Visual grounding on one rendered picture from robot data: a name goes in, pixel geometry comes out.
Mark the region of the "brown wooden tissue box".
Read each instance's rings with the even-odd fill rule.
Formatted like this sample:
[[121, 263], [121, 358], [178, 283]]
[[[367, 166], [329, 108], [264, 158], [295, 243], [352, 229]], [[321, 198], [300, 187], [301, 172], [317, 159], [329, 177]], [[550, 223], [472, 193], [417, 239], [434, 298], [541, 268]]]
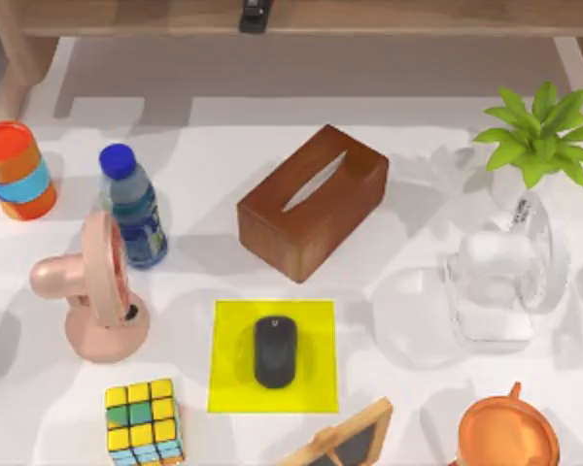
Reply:
[[[338, 156], [331, 177], [288, 211], [285, 205]], [[382, 201], [389, 160], [323, 126], [237, 204], [239, 241], [296, 283], [305, 282]]]

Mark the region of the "black computer mouse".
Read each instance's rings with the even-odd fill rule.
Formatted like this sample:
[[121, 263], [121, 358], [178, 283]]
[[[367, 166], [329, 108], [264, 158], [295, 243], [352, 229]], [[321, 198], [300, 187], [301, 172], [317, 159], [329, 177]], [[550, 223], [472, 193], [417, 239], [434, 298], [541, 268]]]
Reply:
[[269, 389], [284, 388], [295, 378], [298, 329], [288, 316], [264, 316], [254, 325], [254, 375]]

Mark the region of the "flat yellow square mat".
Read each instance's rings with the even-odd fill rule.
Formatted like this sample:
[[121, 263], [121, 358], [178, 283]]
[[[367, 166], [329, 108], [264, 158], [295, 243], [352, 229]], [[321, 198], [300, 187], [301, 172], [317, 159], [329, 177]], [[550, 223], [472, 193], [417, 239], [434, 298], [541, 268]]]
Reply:
[[[288, 316], [298, 329], [296, 373], [284, 388], [254, 374], [254, 325]], [[334, 303], [328, 300], [219, 300], [213, 330], [210, 413], [336, 413]]]

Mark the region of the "blue cap water bottle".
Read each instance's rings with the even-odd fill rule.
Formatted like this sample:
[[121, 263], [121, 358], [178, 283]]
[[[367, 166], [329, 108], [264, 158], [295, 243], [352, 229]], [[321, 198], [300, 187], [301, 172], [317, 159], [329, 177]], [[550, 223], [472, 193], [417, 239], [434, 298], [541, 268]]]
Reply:
[[149, 176], [126, 144], [107, 146], [98, 161], [102, 202], [120, 228], [128, 264], [142, 270], [155, 266], [168, 245]]

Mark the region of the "pink desk fan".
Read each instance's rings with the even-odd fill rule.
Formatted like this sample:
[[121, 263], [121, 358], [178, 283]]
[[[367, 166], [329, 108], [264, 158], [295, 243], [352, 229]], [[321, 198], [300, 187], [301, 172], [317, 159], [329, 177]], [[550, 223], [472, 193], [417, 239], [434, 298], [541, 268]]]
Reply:
[[37, 262], [29, 280], [38, 296], [67, 300], [66, 337], [79, 357], [117, 363], [145, 342], [149, 311], [130, 290], [120, 230], [108, 212], [86, 217], [81, 252]]

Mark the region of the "wooden framed blackboard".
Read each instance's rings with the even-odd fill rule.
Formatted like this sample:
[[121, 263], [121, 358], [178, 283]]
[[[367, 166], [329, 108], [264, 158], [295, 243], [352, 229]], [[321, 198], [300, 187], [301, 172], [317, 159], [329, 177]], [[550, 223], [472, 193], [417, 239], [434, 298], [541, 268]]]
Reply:
[[341, 423], [318, 431], [276, 466], [372, 466], [381, 454], [392, 413], [392, 403], [382, 397]]

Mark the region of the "white desk fan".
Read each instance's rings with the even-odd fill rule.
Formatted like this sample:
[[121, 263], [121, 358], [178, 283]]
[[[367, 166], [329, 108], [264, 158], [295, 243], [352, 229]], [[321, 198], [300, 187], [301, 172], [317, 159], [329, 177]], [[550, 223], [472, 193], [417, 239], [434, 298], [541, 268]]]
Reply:
[[545, 196], [528, 191], [509, 226], [465, 235], [444, 262], [450, 317], [472, 350], [511, 352], [535, 335], [534, 317], [553, 312], [567, 288], [563, 224]]

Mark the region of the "black stapler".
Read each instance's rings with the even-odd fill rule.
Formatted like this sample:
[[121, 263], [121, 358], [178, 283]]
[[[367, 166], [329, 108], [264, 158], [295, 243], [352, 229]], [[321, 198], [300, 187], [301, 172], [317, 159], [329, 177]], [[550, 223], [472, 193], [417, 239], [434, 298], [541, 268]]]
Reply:
[[238, 29], [243, 34], [263, 34], [266, 31], [273, 0], [242, 0]]

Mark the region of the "colourful puzzle cube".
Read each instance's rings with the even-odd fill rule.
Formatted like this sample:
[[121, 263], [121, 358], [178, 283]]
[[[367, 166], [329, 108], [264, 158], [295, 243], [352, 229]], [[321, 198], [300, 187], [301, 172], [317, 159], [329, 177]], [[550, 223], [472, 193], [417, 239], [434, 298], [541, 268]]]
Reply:
[[105, 414], [113, 466], [179, 466], [186, 461], [181, 408], [171, 379], [108, 388]]

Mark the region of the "green plant in white pot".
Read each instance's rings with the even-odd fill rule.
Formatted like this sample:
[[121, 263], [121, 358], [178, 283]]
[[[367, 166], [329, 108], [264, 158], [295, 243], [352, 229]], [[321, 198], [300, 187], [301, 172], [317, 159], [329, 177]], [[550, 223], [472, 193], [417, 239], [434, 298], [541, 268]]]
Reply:
[[563, 174], [583, 187], [583, 88], [560, 97], [543, 83], [527, 105], [515, 90], [498, 89], [501, 103], [484, 113], [501, 122], [479, 132], [473, 141], [492, 145], [485, 170], [492, 175], [490, 193], [505, 209], [521, 196], [545, 190], [545, 180]]

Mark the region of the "wooden shelf furniture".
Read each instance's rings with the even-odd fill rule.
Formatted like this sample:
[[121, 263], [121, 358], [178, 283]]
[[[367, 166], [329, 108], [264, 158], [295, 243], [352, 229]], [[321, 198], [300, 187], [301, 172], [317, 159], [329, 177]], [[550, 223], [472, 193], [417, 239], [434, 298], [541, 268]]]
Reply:
[[[0, 117], [15, 118], [64, 36], [187, 36], [238, 30], [242, 0], [0, 0], [8, 59]], [[268, 30], [292, 34], [573, 36], [583, 0], [273, 0]]]

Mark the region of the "orange and blue cup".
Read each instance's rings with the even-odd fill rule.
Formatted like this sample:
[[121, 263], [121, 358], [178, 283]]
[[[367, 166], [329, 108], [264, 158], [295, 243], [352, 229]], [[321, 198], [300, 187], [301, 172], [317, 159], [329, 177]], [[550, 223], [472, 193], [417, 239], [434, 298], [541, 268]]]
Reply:
[[0, 205], [16, 220], [47, 214], [56, 202], [50, 170], [33, 133], [18, 121], [0, 121]]

